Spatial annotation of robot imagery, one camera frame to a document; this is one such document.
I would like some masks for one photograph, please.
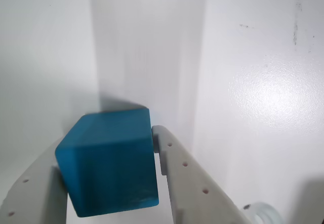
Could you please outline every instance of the scuff mark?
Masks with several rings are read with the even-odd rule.
[[[244,27],[244,28],[251,28],[251,29],[254,29],[254,27],[250,27],[250,26],[248,26],[248,25],[242,25],[242,24],[240,24],[240,27]]]
[[[298,23],[297,20],[295,20],[295,26],[294,26],[294,44],[297,44],[297,34],[298,34]]]
[[[302,12],[302,3],[301,0],[296,0],[295,4],[295,22],[294,22],[294,45],[297,45],[297,38],[298,38],[298,18],[299,18],[299,13]]]

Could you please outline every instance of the white backdrop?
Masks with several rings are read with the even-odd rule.
[[[323,2],[0,0],[0,199],[80,116],[140,104],[238,207],[321,223]],[[68,222],[171,223],[158,180],[158,207]]]

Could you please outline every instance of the small hole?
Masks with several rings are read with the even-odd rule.
[[[244,210],[248,210],[251,207],[251,205],[246,205],[243,207]]]

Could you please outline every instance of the blue cube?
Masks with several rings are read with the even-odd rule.
[[[158,204],[147,108],[83,116],[55,156],[79,217]]]

